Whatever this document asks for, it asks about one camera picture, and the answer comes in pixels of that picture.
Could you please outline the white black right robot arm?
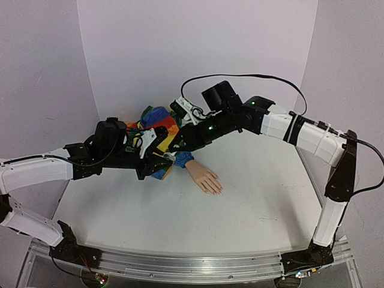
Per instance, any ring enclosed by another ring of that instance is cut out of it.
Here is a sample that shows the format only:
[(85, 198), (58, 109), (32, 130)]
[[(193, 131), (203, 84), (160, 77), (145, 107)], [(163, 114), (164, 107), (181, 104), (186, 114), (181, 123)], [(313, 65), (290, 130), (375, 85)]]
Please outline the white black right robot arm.
[(211, 116), (198, 115), (197, 107), (185, 97), (171, 103), (171, 109), (185, 121), (169, 146), (171, 152), (196, 151), (233, 131), (247, 130), (282, 140), (330, 165), (325, 202), (308, 248), (282, 254), (281, 262), (287, 272), (331, 264), (335, 234), (354, 192), (356, 134), (343, 133), (324, 122), (288, 112), (260, 96), (242, 102), (226, 80), (203, 91), (202, 96)]

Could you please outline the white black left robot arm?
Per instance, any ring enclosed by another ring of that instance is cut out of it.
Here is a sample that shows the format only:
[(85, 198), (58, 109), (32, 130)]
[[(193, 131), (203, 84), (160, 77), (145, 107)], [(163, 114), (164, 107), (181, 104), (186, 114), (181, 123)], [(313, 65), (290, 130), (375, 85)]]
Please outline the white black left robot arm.
[(1, 162), (1, 225), (37, 238), (68, 262), (81, 256), (69, 225), (54, 222), (23, 208), (11, 198), (14, 190), (51, 181), (69, 181), (100, 175), (104, 168), (133, 169), (139, 180), (167, 168), (157, 146), (168, 136), (164, 126), (147, 129), (128, 128), (118, 118), (100, 121), (83, 143), (65, 145), (46, 154)]

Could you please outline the rainbow striped cloth sleeve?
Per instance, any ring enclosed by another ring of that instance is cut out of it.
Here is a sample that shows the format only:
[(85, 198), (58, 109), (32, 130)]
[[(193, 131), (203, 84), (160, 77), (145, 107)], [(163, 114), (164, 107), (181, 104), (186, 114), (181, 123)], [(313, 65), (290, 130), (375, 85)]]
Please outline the rainbow striped cloth sleeve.
[[(173, 111), (168, 111), (165, 107), (148, 106), (141, 114), (137, 122), (127, 122), (128, 138), (133, 145), (136, 145), (140, 135), (156, 128), (160, 128), (162, 132), (167, 130), (166, 138), (158, 143), (154, 149), (154, 154), (163, 157), (164, 153), (169, 153), (168, 145), (175, 138), (177, 132), (181, 128), (182, 120)], [(158, 180), (163, 180), (171, 171), (173, 166), (185, 168), (188, 162), (194, 161), (194, 157), (190, 152), (177, 152), (171, 156), (171, 165), (154, 172), (151, 176)]]

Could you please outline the mannequin hand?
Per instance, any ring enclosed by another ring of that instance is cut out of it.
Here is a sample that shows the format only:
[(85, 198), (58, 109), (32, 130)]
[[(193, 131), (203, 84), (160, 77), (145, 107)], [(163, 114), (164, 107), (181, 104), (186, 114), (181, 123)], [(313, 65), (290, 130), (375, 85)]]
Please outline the mannequin hand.
[(204, 193), (215, 196), (223, 195), (223, 188), (218, 181), (218, 176), (213, 171), (195, 160), (187, 162), (185, 168), (195, 184)]

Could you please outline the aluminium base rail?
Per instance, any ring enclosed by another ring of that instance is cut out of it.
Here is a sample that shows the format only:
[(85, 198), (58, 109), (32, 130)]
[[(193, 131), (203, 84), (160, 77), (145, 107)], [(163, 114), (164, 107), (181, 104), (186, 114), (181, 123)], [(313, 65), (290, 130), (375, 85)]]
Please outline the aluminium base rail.
[(234, 286), (269, 283), (272, 287), (360, 287), (355, 260), (346, 240), (332, 251), (157, 255), (79, 247), (51, 250), (33, 240), (18, 287), (126, 287), (135, 281), (159, 286)]

